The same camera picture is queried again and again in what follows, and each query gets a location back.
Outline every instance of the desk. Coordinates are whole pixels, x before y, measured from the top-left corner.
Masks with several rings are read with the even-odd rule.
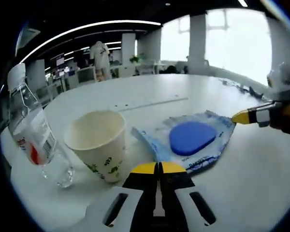
[[[58,77],[58,78],[56,78],[55,80],[53,80],[53,83],[51,83],[50,85],[48,85],[48,87],[49,87],[49,88],[50,88],[50,87],[55,87],[56,89],[57,89],[58,87],[60,87],[60,88],[61,88],[61,91],[58,91],[58,89],[57,89],[57,93],[58,93],[58,94],[64,92],[65,87],[63,87],[62,78],[63,78],[63,77]]]
[[[136,108],[176,98],[183,100]],[[62,143],[65,126],[83,114],[102,109],[122,111],[127,122],[128,174],[136,165],[152,161],[145,146],[130,135],[132,126],[205,110],[232,116],[257,104],[253,97],[224,86],[214,77],[160,74],[113,79],[63,92],[45,108],[45,113]],[[87,205],[111,187],[64,147],[74,163],[75,178],[71,188],[59,189],[27,160],[7,129],[0,137],[2,152],[12,166],[11,181],[17,194],[47,231],[76,223],[85,215]],[[255,124],[237,125],[217,164],[192,180],[205,200],[210,199],[217,220],[236,221],[253,228],[250,231],[269,231],[290,207],[290,135]]]
[[[135,75],[135,69],[141,66],[141,63],[133,63],[131,65],[114,65],[111,66],[111,70],[118,69],[119,77],[131,77]],[[166,64],[154,64],[155,74],[159,74],[159,71],[166,68]]]
[[[96,67],[95,66],[89,66],[89,67],[86,67],[86,68],[83,68],[83,69],[80,69],[80,70],[78,70],[78,71],[76,71],[77,72],[77,76],[78,76],[78,80],[79,80],[79,82],[81,83],[81,81],[80,81],[80,73],[82,72],[82,71],[92,71],[92,72],[89,72],[89,73],[86,73],[86,77],[88,77],[88,80],[87,81],[89,81],[89,80],[94,80],[95,82],[97,82],[98,80],[97,80],[97,74],[96,74]]]

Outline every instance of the bottle label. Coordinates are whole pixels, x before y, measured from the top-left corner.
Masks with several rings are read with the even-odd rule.
[[[24,118],[15,130],[14,139],[33,164],[43,165],[51,160],[56,140],[43,110],[33,111]]]

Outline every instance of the blue oval object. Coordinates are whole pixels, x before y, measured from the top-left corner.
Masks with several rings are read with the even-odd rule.
[[[171,129],[170,146],[180,156],[191,156],[216,138],[216,130],[201,122],[184,122]]]

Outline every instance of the white wall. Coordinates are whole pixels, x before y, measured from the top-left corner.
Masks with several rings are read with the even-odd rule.
[[[131,64],[130,58],[134,56],[135,50],[135,34],[134,33],[124,33],[121,39],[121,54],[122,54],[122,64]]]
[[[146,59],[160,60],[160,49],[161,29],[155,30],[137,41],[137,54]]]
[[[205,56],[206,24],[205,15],[190,17],[190,46],[188,56],[188,70],[190,74],[203,75]]]
[[[290,32],[277,20],[268,18],[272,40],[272,69],[280,63],[290,65]]]
[[[32,92],[46,86],[44,60],[36,60],[26,65],[26,76],[28,87]]]

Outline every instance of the white paper cup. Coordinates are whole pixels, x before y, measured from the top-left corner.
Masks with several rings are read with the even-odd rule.
[[[125,154],[125,120],[114,111],[94,111],[70,124],[64,143],[101,179],[116,182],[122,178]]]

